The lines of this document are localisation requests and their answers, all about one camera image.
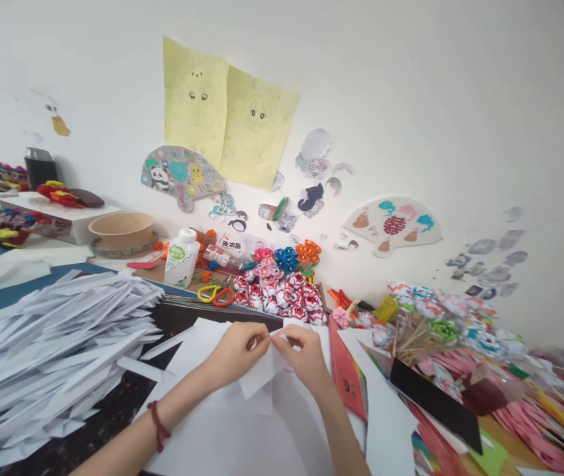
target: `thermos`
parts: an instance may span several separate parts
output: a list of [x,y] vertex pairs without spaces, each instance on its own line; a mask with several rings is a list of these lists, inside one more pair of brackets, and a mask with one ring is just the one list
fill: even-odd
[[48,151],[27,147],[24,160],[26,161],[28,183],[31,190],[37,190],[37,187],[48,180],[59,181],[57,164]]

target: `forearm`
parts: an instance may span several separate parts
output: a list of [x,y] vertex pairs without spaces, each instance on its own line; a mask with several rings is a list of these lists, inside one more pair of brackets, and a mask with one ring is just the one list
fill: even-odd
[[[201,367],[197,367],[158,402],[158,416],[168,431],[214,390],[207,380]],[[136,476],[157,450],[156,426],[147,410],[71,476]]]
[[335,475],[370,476],[366,459],[335,384],[331,382],[326,388],[322,388],[315,400],[328,435]]

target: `white bottle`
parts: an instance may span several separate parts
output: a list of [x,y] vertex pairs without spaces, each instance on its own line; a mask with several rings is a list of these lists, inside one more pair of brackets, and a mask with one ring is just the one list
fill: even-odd
[[163,283],[180,288],[189,287],[199,251],[196,232],[191,228],[182,228],[178,236],[169,242]]

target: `scissors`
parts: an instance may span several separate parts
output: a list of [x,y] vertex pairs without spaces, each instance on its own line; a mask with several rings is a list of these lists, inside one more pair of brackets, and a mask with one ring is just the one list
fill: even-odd
[[[200,288],[198,291],[198,299],[201,302],[204,303],[213,303],[213,305],[218,306],[218,307],[225,307],[228,306],[229,304],[231,304],[233,302],[233,300],[235,299],[235,294],[233,293],[233,290],[231,289],[231,278],[233,276],[229,275],[227,276],[227,279],[224,280],[224,282],[222,283],[222,286],[205,286],[204,288]],[[209,290],[211,292],[211,296],[207,295],[205,293],[206,290]],[[220,298],[220,296],[223,296],[224,294],[228,293],[230,299],[228,301],[219,301],[218,299]]]

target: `wooden bowl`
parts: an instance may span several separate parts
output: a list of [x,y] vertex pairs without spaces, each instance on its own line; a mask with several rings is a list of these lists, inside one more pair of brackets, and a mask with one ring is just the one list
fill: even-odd
[[154,219],[140,213],[117,213],[97,218],[88,229],[103,240],[103,246],[116,249],[141,247],[151,241]]

